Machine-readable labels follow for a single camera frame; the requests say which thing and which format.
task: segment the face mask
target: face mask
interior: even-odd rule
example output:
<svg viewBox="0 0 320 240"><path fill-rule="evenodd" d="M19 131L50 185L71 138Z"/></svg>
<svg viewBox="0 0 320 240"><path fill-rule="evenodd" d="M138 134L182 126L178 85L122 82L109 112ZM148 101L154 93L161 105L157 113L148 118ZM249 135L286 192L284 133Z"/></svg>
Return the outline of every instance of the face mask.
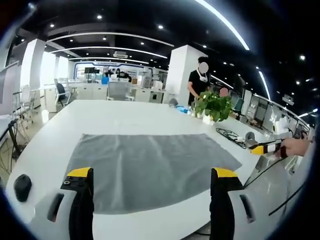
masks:
<svg viewBox="0 0 320 240"><path fill-rule="evenodd" d="M198 73L198 75L199 75L200 81L205 82L205 83L208 82L207 75L205 75L205 77L204 77L204 76L201 76L198 68L196 69L196 71L197 71L197 73Z"/></svg>

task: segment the potted plant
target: potted plant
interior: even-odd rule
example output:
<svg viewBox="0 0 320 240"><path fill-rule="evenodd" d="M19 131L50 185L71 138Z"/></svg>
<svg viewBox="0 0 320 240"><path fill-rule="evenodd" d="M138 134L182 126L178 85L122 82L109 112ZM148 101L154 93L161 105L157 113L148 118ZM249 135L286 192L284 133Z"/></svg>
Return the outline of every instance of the potted plant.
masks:
<svg viewBox="0 0 320 240"><path fill-rule="evenodd" d="M195 115L199 116L204 113L202 121L209 125L226 120L231 110L231 98L229 96L219 96L210 91L202 92L194 105Z"/></svg>

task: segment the flower pot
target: flower pot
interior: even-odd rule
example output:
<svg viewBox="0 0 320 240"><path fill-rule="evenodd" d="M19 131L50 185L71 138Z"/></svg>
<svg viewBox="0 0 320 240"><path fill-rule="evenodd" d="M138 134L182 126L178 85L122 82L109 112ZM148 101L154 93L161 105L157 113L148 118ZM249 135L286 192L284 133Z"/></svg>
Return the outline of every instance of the flower pot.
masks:
<svg viewBox="0 0 320 240"><path fill-rule="evenodd" d="M203 122L204 124L207 124L207 125L210 125L210 126L212 126L212 125L215 123L215 121L213 121L213 120L211 119L211 116L210 116L210 115L208 115L208 116L204 115L203 118L202 118L202 122Z"/></svg>

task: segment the ceiling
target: ceiling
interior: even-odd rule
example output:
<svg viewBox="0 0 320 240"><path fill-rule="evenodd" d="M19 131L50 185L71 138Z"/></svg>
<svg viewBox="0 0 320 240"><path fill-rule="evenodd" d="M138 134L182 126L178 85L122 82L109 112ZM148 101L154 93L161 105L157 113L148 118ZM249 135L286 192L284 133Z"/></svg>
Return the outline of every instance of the ceiling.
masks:
<svg viewBox="0 0 320 240"><path fill-rule="evenodd" d="M139 37L108 34L79 35L53 42L66 49L100 46L150 52L166 58L125 51L132 56L132 60L148 62L151 67L165 70L168 69L171 51L189 44L209 56L212 74L228 84L232 85L234 76L240 74L248 82L249 89L267 97L259 75L261 71L273 101L285 106L283 95L293 97L294 106L286 107L298 115L316 107L319 91L314 90L314 80L306 82L313 77L309 67L309 53L307 46L301 42L301 36L297 34L299 26L292 25L295 22L288 17L290 7L284 11L279 4L272 5L273 1L268 0L206 2L232 24L250 50L245 50L232 31L196 0L43 1L33 16L23 24L19 33L33 33L44 40L90 32L125 33L152 38L174 47ZM16 42L20 43L22 38L25 38L24 34L20 34ZM48 52L54 50L54 47L46 48ZM112 57L115 50L93 48L71 51L85 58ZM63 51L56 54L74 58ZM300 59L301 55L305 56L305 60Z"/></svg>

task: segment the black mouse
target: black mouse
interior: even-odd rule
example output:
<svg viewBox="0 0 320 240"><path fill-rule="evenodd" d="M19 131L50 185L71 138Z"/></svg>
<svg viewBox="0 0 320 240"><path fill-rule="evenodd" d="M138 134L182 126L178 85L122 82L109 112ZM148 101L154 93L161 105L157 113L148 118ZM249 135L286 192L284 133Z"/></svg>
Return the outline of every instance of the black mouse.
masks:
<svg viewBox="0 0 320 240"><path fill-rule="evenodd" d="M14 181L14 193L19 202L25 202L28 199L32 183L30 177L25 174L20 175Z"/></svg>

